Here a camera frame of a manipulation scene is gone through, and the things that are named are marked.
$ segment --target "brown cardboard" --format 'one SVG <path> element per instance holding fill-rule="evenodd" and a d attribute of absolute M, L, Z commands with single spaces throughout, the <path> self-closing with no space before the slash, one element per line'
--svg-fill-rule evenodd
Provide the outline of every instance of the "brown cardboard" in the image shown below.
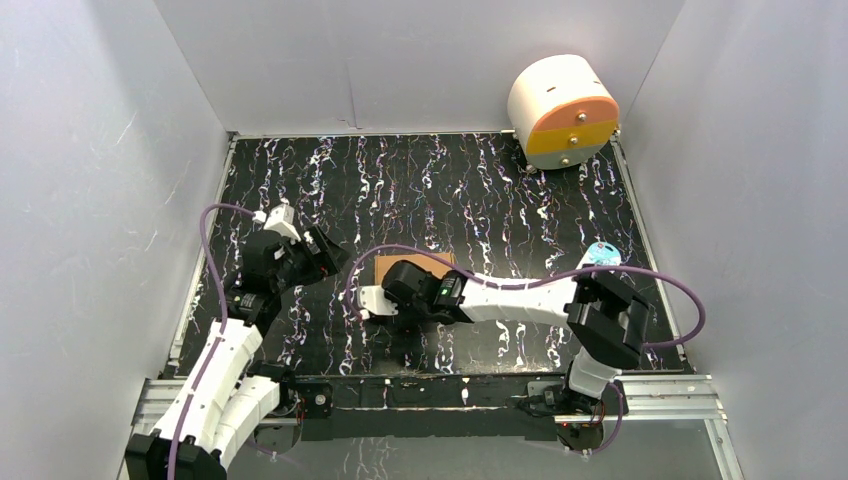
<path fill-rule="evenodd" d="M 451 263 L 456 263 L 456 257 L 452 253 L 436 253 L 435 255 Z M 383 277 L 389 271 L 389 268 L 400 260 L 410 261 L 439 278 L 442 278 L 450 270 L 450 268 L 424 255 L 377 255 L 376 265 L 374 266 L 377 285 L 383 282 Z"/>

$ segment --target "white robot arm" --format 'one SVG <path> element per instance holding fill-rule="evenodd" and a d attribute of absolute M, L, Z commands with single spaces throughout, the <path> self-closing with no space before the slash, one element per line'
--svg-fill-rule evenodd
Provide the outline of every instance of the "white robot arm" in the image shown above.
<path fill-rule="evenodd" d="M 620 263 L 615 247 L 598 242 L 578 267 Z M 651 306 L 611 273 L 562 279 L 533 289 L 521 288 L 532 279 L 476 277 L 484 282 L 469 281 L 456 271 L 437 279 L 401 261 L 381 285 L 360 288 L 359 302 L 367 311 L 364 316 L 371 319 L 397 315 L 441 323 L 508 319 L 570 328 L 582 347 L 569 368 L 567 387 L 588 397 L 589 403 L 601 398 L 622 369 L 639 365 Z"/>
<path fill-rule="evenodd" d="M 293 217 L 287 204 L 254 214 L 263 229 L 248 237 L 242 267 L 224 282 L 228 318 L 211 325 L 188 379 L 151 432 L 130 438 L 130 479 L 163 478 L 169 468 L 177 478 L 225 479 L 259 422 L 278 407 L 294 409 L 293 374 L 262 362 L 245 369 L 282 309 L 281 295 L 335 275 L 348 254 L 318 227 L 301 235 Z M 172 442 L 177 459 L 169 466 Z"/>

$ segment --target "white cylinder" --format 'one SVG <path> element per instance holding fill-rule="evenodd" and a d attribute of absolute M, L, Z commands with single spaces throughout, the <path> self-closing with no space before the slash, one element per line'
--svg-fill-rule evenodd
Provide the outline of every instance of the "white cylinder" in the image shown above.
<path fill-rule="evenodd" d="M 509 119 L 527 163 L 541 169 L 585 162 L 618 127 L 618 104 L 578 55 L 527 67 L 512 85 Z"/>

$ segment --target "gray wall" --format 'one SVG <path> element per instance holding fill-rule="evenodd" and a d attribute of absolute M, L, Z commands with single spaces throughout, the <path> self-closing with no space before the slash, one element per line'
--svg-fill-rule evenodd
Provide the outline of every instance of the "gray wall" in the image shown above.
<path fill-rule="evenodd" d="M 150 0 L 0 2 L 0 477 L 115 478 L 226 134 Z"/>
<path fill-rule="evenodd" d="M 156 0 L 224 127 L 511 128 L 534 61 L 585 56 L 626 112 L 683 0 Z"/>
<path fill-rule="evenodd" d="M 845 476 L 846 52 L 841 0 L 689 1 L 624 123 L 659 265 L 706 301 L 689 352 L 751 479 Z"/>

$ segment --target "purple cable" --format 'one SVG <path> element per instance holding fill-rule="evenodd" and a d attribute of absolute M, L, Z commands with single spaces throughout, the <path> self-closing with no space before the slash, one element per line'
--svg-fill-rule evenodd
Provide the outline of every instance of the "purple cable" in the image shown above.
<path fill-rule="evenodd" d="M 364 254 L 362 254 L 361 257 L 357 258 L 356 261 L 353 262 L 353 266 L 351 267 L 350 273 L 347 276 L 347 282 L 345 283 L 345 293 L 344 294 L 347 298 L 348 306 L 351 308 L 351 310 L 353 310 L 354 313 L 356 313 L 356 315 L 359 315 L 359 310 L 360 310 L 361 307 L 358 305 L 359 299 L 356 298 L 357 296 L 353 293 L 353 276 L 356 273 L 356 270 L 359 269 L 362 266 L 362 263 L 368 257 L 370 257 L 371 255 L 373 255 L 373 254 L 375 254 L 375 253 L 377 253 L 381 250 L 387 250 L 387 249 L 406 250 L 408 252 L 413 252 L 413 253 L 417 253 L 419 255 L 424 255 L 426 257 L 429 257 L 429 258 L 441 263 L 442 265 L 445 265 L 448 268 L 456 270 L 457 272 L 459 272 L 460 274 L 462 274 L 463 276 L 465 276 L 466 278 L 468 278 L 469 280 L 471 280 L 473 282 L 479 283 L 481 285 L 485 285 L 487 287 L 499 288 L 501 290 L 525 290 L 525 289 L 530 289 L 530 288 L 536 288 L 536 287 L 541 287 L 542 285 L 546 285 L 546 284 L 551 283 L 551 282 L 556 282 L 558 280 L 562 280 L 563 278 L 568 278 L 568 277 L 573 277 L 573 276 L 576 276 L 576 275 L 581 275 L 581 274 L 584 274 L 584 273 L 593 273 L 593 272 L 637 273 L 637 274 L 641 274 L 641 275 L 647 275 L 647 276 L 652 277 L 652 278 L 657 279 L 657 280 L 662 280 L 663 282 L 666 282 L 666 283 L 670 283 L 670 284 L 674 285 L 675 287 L 679 288 L 683 293 L 685 293 L 686 295 L 689 296 L 689 298 L 692 299 L 692 302 L 695 304 L 695 307 L 698 309 L 698 323 L 695 325 L 695 328 L 693 328 L 691 332 L 687 333 L 686 335 L 683 335 L 680 338 L 676 338 L 674 340 L 668 340 L 668 341 L 665 341 L 665 342 L 645 343 L 644 345 L 642 345 L 642 348 L 645 348 L 645 349 L 648 349 L 648 348 L 667 348 L 667 347 L 674 347 L 674 346 L 677 346 L 677 345 L 682 345 L 683 343 L 686 343 L 689 340 L 692 340 L 693 338 L 695 338 L 695 336 L 698 335 L 701 332 L 701 330 L 703 330 L 704 324 L 707 321 L 707 312 L 706 312 L 706 309 L 704 308 L 704 303 L 701 301 L 700 298 L 698 298 L 698 295 L 696 295 L 695 292 L 692 291 L 691 288 L 687 287 L 686 285 L 684 285 L 683 283 L 681 283 L 679 280 L 677 280 L 674 277 L 671 277 L 671 276 L 666 275 L 664 273 L 655 272 L 653 270 L 648 270 L 646 268 L 631 267 L 631 266 L 628 266 L 628 265 L 596 265 L 596 266 L 593 266 L 593 267 L 586 267 L 586 268 L 578 268 L 576 270 L 569 270 L 567 272 L 558 273 L 554 276 L 544 278 L 542 280 L 536 280 L 536 281 L 528 282 L 528 283 L 525 283 L 525 284 L 500 285 L 500 284 L 497 284 L 497 283 L 494 283 L 494 282 L 486 281 L 486 280 L 484 280 L 480 277 L 477 277 L 473 273 L 463 269 L 462 267 L 455 265 L 455 264 L 453 264 L 453 263 L 451 263 L 447 260 L 444 260 L 444 259 L 426 251 L 426 250 L 421 250 L 419 248 L 408 247 L 406 245 L 398 245 L 398 244 L 380 245 L 379 247 L 374 247 L 374 248 L 368 250 L 367 252 L 365 252 Z"/>
<path fill-rule="evenodd" d="M 621 421 L 622 419 L 624 419 L 624 395 L 621 393 L 621 390 L 618 389 L 618 386 L 616 386 L 616 384 L 609 383 L 608 385 L 612 387 L 612 389 L 615 390 L 615 393 L 618 395 L 618 418 L 615 419 L 615 428 L 613 428 L 609 438 L 607 438 L 607 440 L 602 443 L 600 447 L 594 450 L 589 450 L 589 455 L 601 452 L 607 447 L 609 447 L 610 444 L 612 444 L 613 440 L 615 440 L 615 437 L 618 436 L 618 431 L 621 429 Z"/>
<path fill-rule="evenodd" d="M 227 326 L 227 295 L 224 292 L 224 282 L 221 280 L 221 275 L 218 273 L 217 265 L 215 265 L 215 257 L 212 256 L 212 249 L 209 247 L 209 236 L 206 234 L 206 217 L 208 217 L 213 210 L 217 210 L 219 208 L 234 210 L 238 213 L 250 215 L 251 217 L 255 214 L 244 207 L 230 205 L 228 203 L 215 203 L 209 205 L 203 210 L 203 213 L 200 214 L 200 245 L 203 247 L 203 255 L 206 257 L 206 267 L 212 274 L 212 281 L 215 284 L 215 289 L 218 291 L 218 302 L 221 306 L 221 329 L 219 332 L 223 334 L 224 329 Z M 203 378 L 203 374 L 209 367 L 209 362 L 212 360 L 212 356 L 215 355 L 215 350 L 218 349 L 219 343 L 221 343 L 221 339 L 216 338 L 209 347 L 209 353 L 203 359 L 203 363 L 200 365 L 200 370 L 197 371 L 197 376 L 194 377 L 194 382 L 191 384 L 192 390 L 197 390 L 197 386 L 200 385 L 200 379 Z M 183 404 L 182 411 L 180 411 L 180 417 L 177 420 L 177 425 L 174 427 L 174 437 L 171 439 L 171 447 L 168 450 L 168 480 L 174 480 L 177 474 L 177 446 L 179 445 L 180 434 L 182 433 L 183 424 L 185 423 L 186 416 L 188 416 L 188 410 L 193 398 L 193 394 L 186 396 L 186 401 Z"/>

